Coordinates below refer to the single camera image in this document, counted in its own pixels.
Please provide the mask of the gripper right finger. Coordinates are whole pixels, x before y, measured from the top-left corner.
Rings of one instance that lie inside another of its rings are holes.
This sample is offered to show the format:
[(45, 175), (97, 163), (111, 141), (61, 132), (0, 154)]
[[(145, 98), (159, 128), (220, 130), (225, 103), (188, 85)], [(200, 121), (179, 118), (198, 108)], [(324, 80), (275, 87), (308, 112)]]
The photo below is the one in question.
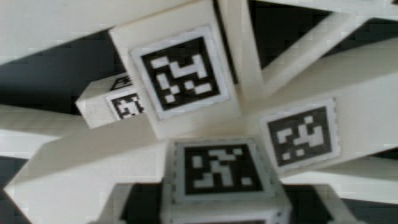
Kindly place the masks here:
[(283, 190), (292, 206), (289, 224), (367, 224), (326, 184), (285, 184)]

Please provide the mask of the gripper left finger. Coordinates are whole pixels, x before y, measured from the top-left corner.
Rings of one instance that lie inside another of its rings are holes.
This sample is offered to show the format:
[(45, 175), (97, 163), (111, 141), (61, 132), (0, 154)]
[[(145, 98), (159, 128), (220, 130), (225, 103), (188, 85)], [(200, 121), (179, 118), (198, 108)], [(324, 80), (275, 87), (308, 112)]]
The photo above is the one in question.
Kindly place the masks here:
[(86, 224), (138, 224), (147, 208), (140, 184), (118, 183), (109, 192), (99, 217)]

